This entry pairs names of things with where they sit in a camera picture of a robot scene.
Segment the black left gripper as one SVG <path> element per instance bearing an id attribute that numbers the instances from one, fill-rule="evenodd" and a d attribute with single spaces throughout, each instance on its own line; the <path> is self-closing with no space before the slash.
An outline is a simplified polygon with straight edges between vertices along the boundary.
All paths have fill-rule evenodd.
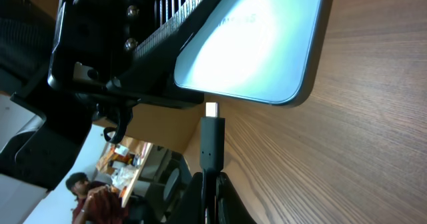
<path id="1" fill-rule="evenodd" d="M 162 107 L 199 105 L 203 93 L 177 86 L 176 61 L 220 1 L 60 0 L 47 82 L 57 91 Z"/>

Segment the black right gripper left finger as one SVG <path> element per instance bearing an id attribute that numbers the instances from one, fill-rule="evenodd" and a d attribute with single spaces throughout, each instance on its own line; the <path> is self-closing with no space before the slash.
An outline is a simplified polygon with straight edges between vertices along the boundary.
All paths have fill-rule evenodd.
<path id="1" fill-rule="evenodd" d="M 197 172 L 192 177 L 179 205 L 165 224 L 200 224 L 202 221 L 203 175 Z"/>

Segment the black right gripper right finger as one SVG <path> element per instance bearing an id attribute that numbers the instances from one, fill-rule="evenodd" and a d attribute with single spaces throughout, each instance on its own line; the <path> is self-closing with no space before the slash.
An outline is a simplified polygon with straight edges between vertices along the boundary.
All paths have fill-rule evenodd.
<path id="1" fill-rule="evenodd" d="M 256 224 L 226 173 L 216 179 L 219 224 Z"/>

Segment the light blue smartphone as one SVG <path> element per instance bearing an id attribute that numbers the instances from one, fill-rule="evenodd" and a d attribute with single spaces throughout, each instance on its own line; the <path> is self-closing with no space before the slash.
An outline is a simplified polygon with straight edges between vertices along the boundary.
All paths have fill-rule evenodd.
<path id="1" fill-rule="evenodd" d="M 312 92 L 333 0 L 221 0 L 177 57 L 184 89 L 297 106 Z"/>

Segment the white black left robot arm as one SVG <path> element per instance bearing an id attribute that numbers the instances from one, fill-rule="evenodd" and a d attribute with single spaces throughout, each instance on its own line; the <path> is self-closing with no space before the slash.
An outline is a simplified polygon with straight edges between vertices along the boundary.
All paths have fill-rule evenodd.
<path id="1" fill-rule="evenodd" d="M 91 124 L 120 142 L 140 104 L 187 109 L 203 94 L 173 73 L 221 0 L 59 0 L 55 17 L 30 0 L 1 0 L 1 90 L 42 120 L 1 151 L 1 173 L 53 190 Z"/>

